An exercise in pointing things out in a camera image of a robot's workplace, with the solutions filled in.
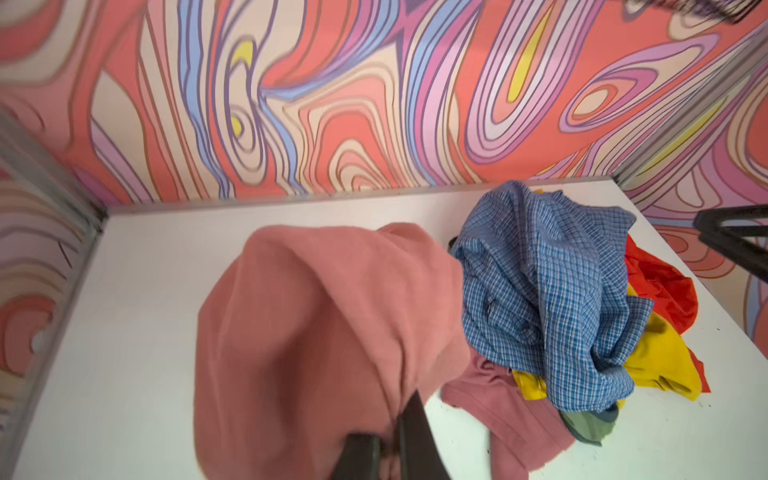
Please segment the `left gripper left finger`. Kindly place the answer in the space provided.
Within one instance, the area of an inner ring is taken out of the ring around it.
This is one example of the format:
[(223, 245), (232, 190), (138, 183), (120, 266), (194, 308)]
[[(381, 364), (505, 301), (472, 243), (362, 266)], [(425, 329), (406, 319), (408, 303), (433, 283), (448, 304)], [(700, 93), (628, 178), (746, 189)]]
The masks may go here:
[(349, 434), (331, 473), (331, 480), (377, 480), (382, 455), (380, 437), (365, 433)]

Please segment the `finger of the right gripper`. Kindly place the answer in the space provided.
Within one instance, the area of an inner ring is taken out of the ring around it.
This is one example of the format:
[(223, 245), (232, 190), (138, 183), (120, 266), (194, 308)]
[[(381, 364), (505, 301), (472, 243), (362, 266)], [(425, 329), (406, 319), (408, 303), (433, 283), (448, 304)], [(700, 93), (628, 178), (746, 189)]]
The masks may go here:
[(701, 243), (766, 282), (767, 225), (759, 223), (766, 219), (766, 205), (750, 205), (702, 210), (693, 224)]

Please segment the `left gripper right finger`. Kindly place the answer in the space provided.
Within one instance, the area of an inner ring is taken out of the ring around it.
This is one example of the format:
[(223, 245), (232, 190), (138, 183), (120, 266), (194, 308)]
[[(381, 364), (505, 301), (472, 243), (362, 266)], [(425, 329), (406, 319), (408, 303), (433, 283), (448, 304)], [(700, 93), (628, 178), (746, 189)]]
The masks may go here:
[(403, 480), (449, 480), (418, 391), (397, 419), (398, 453)]

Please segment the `pink hooded sweatshirt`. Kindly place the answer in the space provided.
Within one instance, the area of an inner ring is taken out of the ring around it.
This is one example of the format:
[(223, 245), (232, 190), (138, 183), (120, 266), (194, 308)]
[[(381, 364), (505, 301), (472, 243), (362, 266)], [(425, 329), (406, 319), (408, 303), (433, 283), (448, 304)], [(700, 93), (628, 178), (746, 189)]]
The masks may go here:
[(460, 263), (424, 229), (255, 231), (198, 315), (194, 445), (209, 479), (326, 479), (469, 362)]

